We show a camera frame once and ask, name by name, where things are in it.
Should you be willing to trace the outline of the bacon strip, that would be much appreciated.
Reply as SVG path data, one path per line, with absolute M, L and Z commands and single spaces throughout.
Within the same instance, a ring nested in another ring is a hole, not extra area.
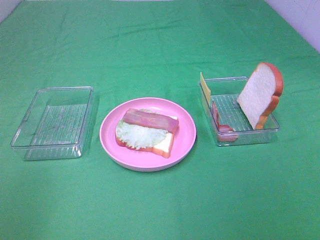
M 213 115 L 213 119 L 215 120 L 217 130 L 219 132 L 231 133 L 234 131 L 234 129 L 231 128 L 229 125 L 220 124 L 220 113 L 214 100 L 212 101 L 212 115 Z M 235 142 L 238 139 L 238 135 L 237 134 L 233 134 L 233 135 L 218 134 L 217 139 L 220 142 Z
M 128 109 L 122 120 L 128 124 L 139 125 L 142 127 L 155 128 L 166 130 L 170 133 L 175 133 L 179 126 L 179 120 L 170 116 L 159 113 L 137 110 L 134 108 Z

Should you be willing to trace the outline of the yellow cheese slice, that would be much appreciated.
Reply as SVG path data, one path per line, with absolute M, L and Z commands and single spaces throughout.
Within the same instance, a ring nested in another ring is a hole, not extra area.
M 202 87 L 205 99 L 206 99 L 208 105 L 210 105 L 210 103 L 211 103 L 211 90 L 209 89 L 202 72 L 200 72 L 200 85 Z

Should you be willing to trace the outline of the pink round plate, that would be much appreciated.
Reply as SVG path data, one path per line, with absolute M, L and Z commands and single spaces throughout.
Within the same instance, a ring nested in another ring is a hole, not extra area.
M 125 112 L 136 109 L 169 116 L 179 121 L 175 133 L 123 121 Z M 103 120 L 99 138 L 114 162 L 139 172 L 168 169 L 183 160 L 197 137 L 192 116 L 180 105 L 163 98 L 143 97 L 124 102 Z

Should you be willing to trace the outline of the clear right plastic container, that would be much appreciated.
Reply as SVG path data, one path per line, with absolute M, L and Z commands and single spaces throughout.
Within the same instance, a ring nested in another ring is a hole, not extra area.
M 280 125 L 273 115 L 269 115 L 263 129 L 254 130 L 238 104 L 238 95 L 243 90 L 247 80 L 246 76 L 205 78 L 211 90 L 210 105 L 207 103 L 199 81 L 203 109 L 217 146 L 266 144 L 275 142 L 278 139 L 277 132 Z M 218 131 L 216 122 L 213 119 L 212 101 L 215 102 L 219 111 L 219 123 L 221 125 L 229 125 L 234 129 L 233 132 L 222 133 Z M 218 134 L 226 136 L 238 135 L 238 138 L 234 142 L 221 142 L 218 141 Z

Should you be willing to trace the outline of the clear plastic container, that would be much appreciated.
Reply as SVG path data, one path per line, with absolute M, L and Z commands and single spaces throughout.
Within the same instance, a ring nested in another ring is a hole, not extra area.
M 93 109 L 91 86 L 49 87 L 34 95 L 10 143 L 25 161 L 83 155 Z
M 277 132 L 280 125 L 273 115 L 269 115 L 263 129 L 254 130 L 238 104 L 238 95 L 243 90 L 247 80 L 246 76 L 205 78 L 211 90 L 210 105 L 207 103 L 199 81 L 203 109 L 217 146 L 266 144 L 275 142 L 278 139 Z M 221 125 L 229 125 L 234 129 L 233 132 L 222 133 L 218 131 L 216 122 L 213 119 L 212 101 L 215 102 L 219 111 L 219 123 Z M 238 135 L 238 138 L 234 142 L 221 142 L 218 141 L 218 134 L 226 136 Z

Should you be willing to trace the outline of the green tablecloth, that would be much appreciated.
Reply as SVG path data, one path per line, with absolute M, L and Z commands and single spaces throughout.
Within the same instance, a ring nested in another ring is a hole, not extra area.
M 218 147 L 200 74 L 277 66 L 284 91 L 268 144 Z M 98 105 L 78 159 L 23 161 L 10 142 L 41 88 L 92 86 Z M 114 107 L 165 98 L 193 117 L 186 158 L 125 169 L 100 144 Z M 0 25 L 3 240 L 317 240 L 320 56 L 262 0 L 24 1 Z

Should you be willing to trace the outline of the clear left plastic container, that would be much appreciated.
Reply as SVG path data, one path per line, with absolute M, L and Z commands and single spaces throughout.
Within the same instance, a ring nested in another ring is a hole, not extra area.
M 10 143 L 25 161 L 83 155 L 93 109 L 91 86 L 49 87 L 34 95 Z

